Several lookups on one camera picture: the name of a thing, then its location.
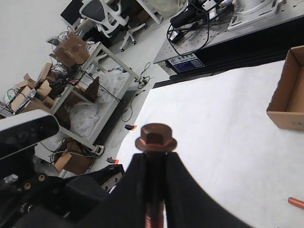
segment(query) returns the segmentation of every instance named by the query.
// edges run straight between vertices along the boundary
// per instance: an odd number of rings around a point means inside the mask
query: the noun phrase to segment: white chair base
[[[143,23],[140,26],[137,26],[135,28],[130,28],[129,30],[127,30],[127,32],[126,32],[126,34],[125,34],[125,36],[123,38],[123,44],[120,46],[120,51],[121,52],[124,52],[124,46],[127,44],[129,38],[131,38],[132,43],[134,45],[136,44],[136,40],[135,40],[135,38],[133,36],[133,33],[136,32],[136,31],[138,31],[138,30],[140,30],[141,28],[145,28],[146,29],[146,28],[148,28],[148,26],[145,23]]]

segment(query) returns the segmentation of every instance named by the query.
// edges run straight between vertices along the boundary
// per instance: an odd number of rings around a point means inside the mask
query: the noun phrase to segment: hex bolt head
[[[161,123],[150,123],[142,127],[141,137],[136,139],[135,146],[144,152],[170,152],[177,142],[172,138],[172,129]]]

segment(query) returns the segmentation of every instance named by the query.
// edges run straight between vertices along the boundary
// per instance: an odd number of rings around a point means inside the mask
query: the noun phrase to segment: label sticker
[[[196,57],[195,54],[187,56],[178,56],[168,60],[178,72],[193,70],[205,67],[205,65]]]

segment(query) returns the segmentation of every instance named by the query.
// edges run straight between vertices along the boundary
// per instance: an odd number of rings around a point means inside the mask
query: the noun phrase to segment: orange cylinder
[[[292,204],[292,205],[295,205],[299,208],[302,208],[304,209],[304,202],[303,201],[300,201],[298,199],[295,199],[295,198],[292,198],[292,197],[289,197],[288,198],[288,203]]]

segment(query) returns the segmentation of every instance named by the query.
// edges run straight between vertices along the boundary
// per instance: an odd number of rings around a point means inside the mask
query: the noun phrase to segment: floor
[[[169,75],[162,68],[153,64],[153,60],[164,42],[169,21],[163,21],[160,25],[157,25],[153,20],[149,20],[146,23],[148,24],[148,28],[142,29],[135,34],[135,39],[137,41],[136,45],[129,42],[129,45],[125,48],[123,53],[119,50],[122,41],[110,48],[114,54],[116,54],[126,65],[131,67],[132,70],[138,74],[143,71],[148,62],[151,62],[151,66],[143,74],[143,76],[150,76],[151,80],[147,86],[142,89],[145,91],[140,93],[140,95],[136,96],[136,98],[133,100],[133,115],[130,121],[125,123],[119,119],[119,121],[115,124],[115,127],[108,137],[108,140],[104,144],[104,154],[101,158],[95,161],[91,171],[96,171],[107,166],[109,164],[106,161],[107,158],[116,157],[124,137],[128,134],[128,130],[126,130],[124,126],[126,124],[136,124],[135,120],[142,108],[149,90],[153,88],[154,84],[169,79]],[[105,69],[111,69],[116,67],[117,64],[112,59],[108,58],[102,62],[102,66]],[[130,90],[137,90],[137,85],[134,84],[134,86],[131,86]],[[127,104],[126,106],[128,111],[124,113],[124,115],[126,116],[126,119],[128,119],[131,114],[131,109],[130,104]]]

